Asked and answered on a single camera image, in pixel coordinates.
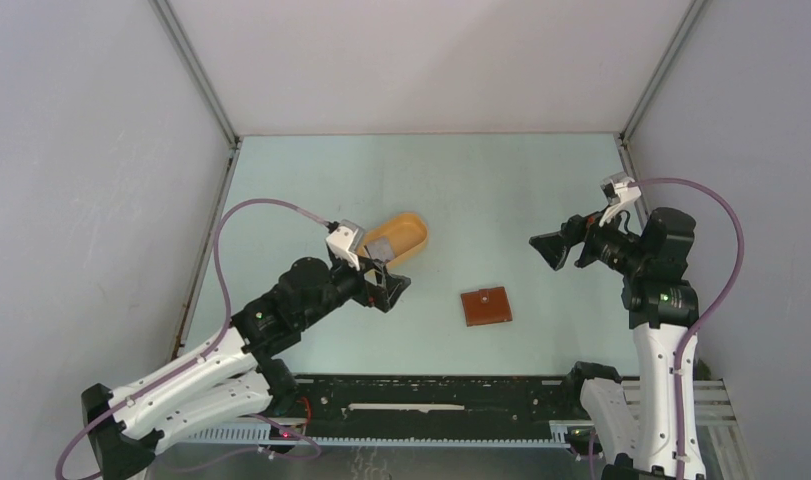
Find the orange plastic card tray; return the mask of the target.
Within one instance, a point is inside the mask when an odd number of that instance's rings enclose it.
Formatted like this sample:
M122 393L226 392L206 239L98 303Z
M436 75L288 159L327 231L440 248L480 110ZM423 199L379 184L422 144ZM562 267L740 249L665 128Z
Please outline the orange plastic card tray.
M359 255L370 259L364 246L367 242L379 237L387 237L397 254L395 260L386 264L388 269L394 269L425 249L428 244L429 229L419 214L415 212L400 213L366 233L358 250Z

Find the brown leather card holder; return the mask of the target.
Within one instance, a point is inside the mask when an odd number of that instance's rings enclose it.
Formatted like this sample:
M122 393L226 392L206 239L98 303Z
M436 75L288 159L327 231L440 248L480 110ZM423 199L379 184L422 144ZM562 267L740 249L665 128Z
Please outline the brown leather card holder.
M511 322L512 309L504 287L464 292L460 295L467 327Z

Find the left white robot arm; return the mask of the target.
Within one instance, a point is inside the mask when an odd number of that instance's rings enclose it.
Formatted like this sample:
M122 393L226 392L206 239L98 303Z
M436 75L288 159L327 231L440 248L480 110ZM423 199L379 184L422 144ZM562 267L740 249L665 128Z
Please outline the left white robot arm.
M353 268L304 257L200 346L127 385L89 387L81 401L101 478L129 479L180 440L230 419L289 414L298 385L279 354L350 301L390 311L410 284L368 259Z

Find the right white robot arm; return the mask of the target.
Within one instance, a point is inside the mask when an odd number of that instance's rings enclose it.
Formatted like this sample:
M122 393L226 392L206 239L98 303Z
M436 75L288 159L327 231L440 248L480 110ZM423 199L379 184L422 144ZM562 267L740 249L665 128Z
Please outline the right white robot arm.
M696 291L683 275L696 222L673 208L655 209L640 234L624 232L603 213L574 215L559 231L529 244L555 271L581 246L575 265L600 262L623 278L622 303L639 361L639 413L632 414L615 369L577 363L562 402L577 418L589 417L590 449L607 464L605 479L704 479L697 445L689 329L699 318Z

